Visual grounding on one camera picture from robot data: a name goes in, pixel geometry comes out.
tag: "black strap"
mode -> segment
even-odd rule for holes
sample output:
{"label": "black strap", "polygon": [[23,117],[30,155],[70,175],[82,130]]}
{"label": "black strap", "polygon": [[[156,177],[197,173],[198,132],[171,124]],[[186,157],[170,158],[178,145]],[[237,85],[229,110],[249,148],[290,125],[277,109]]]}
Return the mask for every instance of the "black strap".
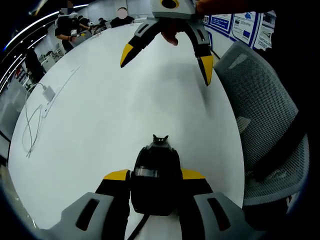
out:
{"label": "black strap", "polygon": [[141,219],[139,224],[135,227],[135,229],[133,230],[133,232],[131,233],[131,235],[129,236],[129,238],[127,240],[134,240],[136,238],[136,236],[139,234],[140,230],[146,224],[149,217],[150,217],[150,215],[148,215],[148,214],[143,215],[143,218]]}
{"label": "black strap", "polygon": [[306,132],[303,113],[300,110],[279,141],[253,165],[253,177],[261,181],[278,169],[298,147]]}

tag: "white cable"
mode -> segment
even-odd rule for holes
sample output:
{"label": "white cable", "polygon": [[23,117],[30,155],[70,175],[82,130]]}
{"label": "white cable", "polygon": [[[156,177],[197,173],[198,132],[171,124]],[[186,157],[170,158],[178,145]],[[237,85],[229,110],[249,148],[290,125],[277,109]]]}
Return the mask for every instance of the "white cable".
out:
{"label": "white cable", "polygon": [[[30,119],[29,119],[29,122],[31,122],[31,119],[34,117],[35,113],[40,109],[40,116],[41,116],[41,111],[42,111],[42,105],[39,105],[35,110],[34,112],[32,113]],[[24,143],[24,136],[25,136],[25,133],[26,133],[26,130],[27,130],[27,127],[28,127],[28,124],[25,125],[25,128],[24,128],[24,131],[23,131],[23,134],[22,134],[22,146],[23,146],[23,149],[25,152],[29,152],[28,149],[26,149],[26,146],[25,146],[25,143]]]}
{"label": "white cable", "polygon": [[29,129],[29,133],[30,133],[30,140],[31,140],[31,146],[30,146],[30,149],[27,151],[27,154],[26,154],[26,157],[28,158],[29,156],[30,156],[30,153],[31,153],[31,151],[32,151],[32,149],[33,149],[33,147],[34,147],[34,145],[35,145],[35,143],[36,143],[36,140],[37,140],[37,138],[38,138],[38,133],[39,133],[39,125],[40,125],[40,117],[39,117],[39,121],[38,121],[38,127],[37,127],[37,131],[36,131],[36,134],[35,134],[35,139],[34,139],[34,141],[33,141],[33,139],[32,139],[32,133],[31,133],[31,127],[30,127],[30,119],[28,118],[28,111],[27,111],[27,97],[28,97],[28,93],[29,93],[29,91],[31,90],[31,89],[33,89],[35,86],[37,86],[37,85],[41,85],[42,86],[42,88],[43,88],[43,90],[46,90],[46,86],[44,86],[42,83],[40,83],[40,82],[38,82],[38,83],[36,83],[36,84],[33,84],[29,89],[28,89],[28,91],[26,92],[26,94],[25,94],[25,117],[26,117],[26,122],[27,122],[27,126],[28,126],[28,129]]}

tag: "round table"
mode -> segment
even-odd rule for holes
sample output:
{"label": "round table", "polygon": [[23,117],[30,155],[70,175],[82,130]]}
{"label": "round table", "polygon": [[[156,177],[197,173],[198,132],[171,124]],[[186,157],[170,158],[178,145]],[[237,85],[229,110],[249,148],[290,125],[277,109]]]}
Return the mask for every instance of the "round table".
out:
{"label": "round table", "polygon": [[[61,212],[87,192],[95,192],[103,177],[132,170],[142,147],[153,134],[169,135],[181,167],[206,176],[215,192],[239,207],[244,196],[244,161],[239,131],[228,97],[213,71],[206,86],[185,33],[178,46],[159,34],[127,66],[120,68],[125,44],[139,24],[108,29],[59,60],[42,84],[56,92],[65,83],[47,116],[41,120],[30,157],[25,108],[16,123],[9,172],[29,215],[39,228],[49,229]],[[37,86],[27,100],[29,116],[47,102]],[[38,113],[31,120],[32,135]],[[126,238],[141,214],[132,206]],[[179,239],[179,219],[151,216],[137,239]]]}

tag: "cable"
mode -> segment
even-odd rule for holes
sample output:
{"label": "cable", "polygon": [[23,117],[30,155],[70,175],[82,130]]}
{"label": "cable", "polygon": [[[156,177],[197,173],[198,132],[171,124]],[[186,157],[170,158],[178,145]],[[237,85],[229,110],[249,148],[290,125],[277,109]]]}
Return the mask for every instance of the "cable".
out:
{"label": "cable", "polygon": [[136,238],[136,236],[139,234],[139,232],[141,231],[143,226],[146,224],[149,217],[150,217],[150,215],[148,215],[148,214],[143,215],[143,218],[138,223],[138,225],[135,227],[135,229],[133,230],[133,232],[131,233],[131,235],[129,236],[129,238],[127,240],[134,240]]}
{"label": "cable", "polygon": [[36,134],[35,134],[35,139],[33,141],[32,139],[32,134],[31,134],[31,127],[30,127],[30,120],[28,118],[28,111],[27,111],[27,97],[28,97],[28,93],[31,89],[33,89],[35,86],[37,85],[41,85],[43,90],[46,90],[47,87],[45,85],[43,85],[42,83],[38,82],[36,84],[33,84],[29,89],[28,91],[26,91],[26,94],[25,94],[25,117],[26,117],[26,122],[27,122],[27,126],[28,126],[28,129],[29,129],[29,133],[30,133],[30,140],[31,140],[31,146],[30,146],[30,149],[27,151],[27,154],[26,154],[26,157],[28,158],[30,156],[30,153],[35,145],[35,142],[38,138],[38,133],[39,133],[39,125],[40,125],[40,117],[39,117],[39,121],[38,121],[38,127],[37,127],[37,130],[36,130]]}
{"label": "cable", "polygon": [[[30,119],[29,119],[29,122],[31,122],[31,119],[34,117],[34,115],[35,115],[35,113],[38,111],[38,109],[40,109],[39,118],[41,117],[42,107],[43,107],[42,105],[39,105],[39,106],[34,110],[34,112],[32,113],[32,115],[31,115],[31,117],[30,117]],[[25,148],[25,144],[24,144],[24,135],[25,135],[25,133],[26,133],[27,127],[28,127],[28,124],[25,125],[24,131],[23,131],[23,134],[22,134],[22,146],[23,146],[24,151],[29,152],[29,150]]]}

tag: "finger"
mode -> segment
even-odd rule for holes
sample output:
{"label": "finger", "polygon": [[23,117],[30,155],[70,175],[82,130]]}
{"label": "finger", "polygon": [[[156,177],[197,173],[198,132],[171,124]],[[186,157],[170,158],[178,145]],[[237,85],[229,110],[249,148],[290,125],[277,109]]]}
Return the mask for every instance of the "finger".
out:
{"label": "finger", "polygon": [[163,36],[163,38],[170,44],[174,45],[174,46],[177,46],[178,45],[178,39],[173,35],[171,34],[166,34],[165,32],[161,32],[161,35]]}

